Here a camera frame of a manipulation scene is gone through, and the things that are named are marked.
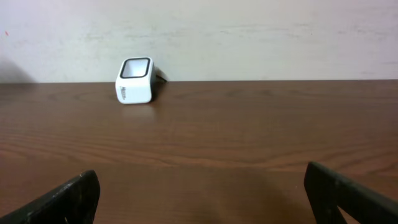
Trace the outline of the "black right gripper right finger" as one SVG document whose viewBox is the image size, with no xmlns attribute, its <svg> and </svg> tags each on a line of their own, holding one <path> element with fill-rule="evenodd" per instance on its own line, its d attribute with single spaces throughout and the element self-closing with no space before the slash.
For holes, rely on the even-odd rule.
<svg viewBox="0 0 398 224">
<path fill-rule="evenodd" d="M 397 202 L 317 163 L 309 162 L 304 187 L 317 223 L 397 223 Z"/>
</svg>

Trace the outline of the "white barcode scanner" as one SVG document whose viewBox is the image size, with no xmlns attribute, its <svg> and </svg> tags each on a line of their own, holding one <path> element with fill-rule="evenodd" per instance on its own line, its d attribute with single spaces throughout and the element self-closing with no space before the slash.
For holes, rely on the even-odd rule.
<svg viewBox="0 0 398 224">
<path fill-rule="evenodd" d="M 155 77 L 154 62 L 150 57 L 125 59 L 115 81 L 118 101 L 122 104 L 150 102 Z"/>
</svg>

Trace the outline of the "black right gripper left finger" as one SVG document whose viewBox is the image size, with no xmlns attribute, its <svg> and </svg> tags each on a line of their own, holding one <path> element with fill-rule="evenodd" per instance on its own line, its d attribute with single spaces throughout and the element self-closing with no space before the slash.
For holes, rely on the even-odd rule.
<svg viewBox="0 0 398 224">
<path fill-rule="evenodd" d="M 93 224 L 99 198 L 96 172 L 87 170 L 1 217 L 1 224 Z"/>
</svg>

